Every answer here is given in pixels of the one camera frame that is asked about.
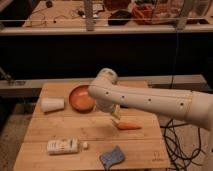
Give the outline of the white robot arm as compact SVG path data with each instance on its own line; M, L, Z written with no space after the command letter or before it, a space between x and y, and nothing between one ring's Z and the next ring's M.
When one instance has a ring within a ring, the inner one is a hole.
M114 104L144 110L213 130L213 94L190 90L136 88L117 84L117 74L103 68L90 83L97 107L111 112Z

